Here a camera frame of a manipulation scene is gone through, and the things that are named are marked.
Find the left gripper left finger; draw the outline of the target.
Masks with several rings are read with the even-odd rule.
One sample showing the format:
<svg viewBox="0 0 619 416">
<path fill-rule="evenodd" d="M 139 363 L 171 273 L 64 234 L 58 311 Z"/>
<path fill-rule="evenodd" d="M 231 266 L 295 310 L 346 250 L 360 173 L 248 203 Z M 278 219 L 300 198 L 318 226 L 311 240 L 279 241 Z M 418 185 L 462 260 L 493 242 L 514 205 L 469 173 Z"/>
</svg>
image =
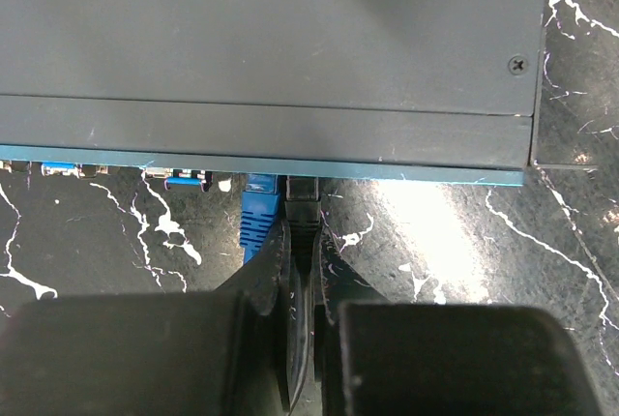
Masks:
<svg viewBox="0 0 619 416">
<path fill-rule="evenodd" d="M 289 409 L 288 331 L 290 230 L 275 223 L 258 253 L 218 293 L 235 296 L 226 345 L 226 402 L 232 411 Z"/>
</svg>

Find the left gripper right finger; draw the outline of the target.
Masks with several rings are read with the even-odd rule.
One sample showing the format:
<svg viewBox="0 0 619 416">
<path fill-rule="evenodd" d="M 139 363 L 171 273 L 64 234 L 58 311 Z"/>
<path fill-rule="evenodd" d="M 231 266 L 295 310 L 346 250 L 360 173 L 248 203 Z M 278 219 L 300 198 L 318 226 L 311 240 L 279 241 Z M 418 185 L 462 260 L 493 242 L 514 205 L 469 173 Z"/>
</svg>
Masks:
<svg viewBox="0 0 619 416">
<path fill-rule="evenodd" d="M 338 320 L 343 302 L 381 302 L 387 298 L 366 281 L 342 256 L 333 232 L 323 227 L 312 261 L 314 379 L 322 381 L 325 333 Z"/>
</svg>

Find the silver SFP transceiver plug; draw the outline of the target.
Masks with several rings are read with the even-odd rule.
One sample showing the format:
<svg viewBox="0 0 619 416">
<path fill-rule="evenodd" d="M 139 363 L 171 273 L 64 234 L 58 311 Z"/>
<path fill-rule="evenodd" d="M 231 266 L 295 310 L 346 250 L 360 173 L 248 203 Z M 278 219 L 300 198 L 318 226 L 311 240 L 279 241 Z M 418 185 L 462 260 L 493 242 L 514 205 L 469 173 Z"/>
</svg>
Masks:
<svg viewBox="0 0 619 416">
<path fill-rule="evenodd" d="M 213 173 L 200 169 L 172 169 L 164 178 L 163 184 L 167 191 L 198 190 L 206 193 L 213 183 Z"/>
</svg>

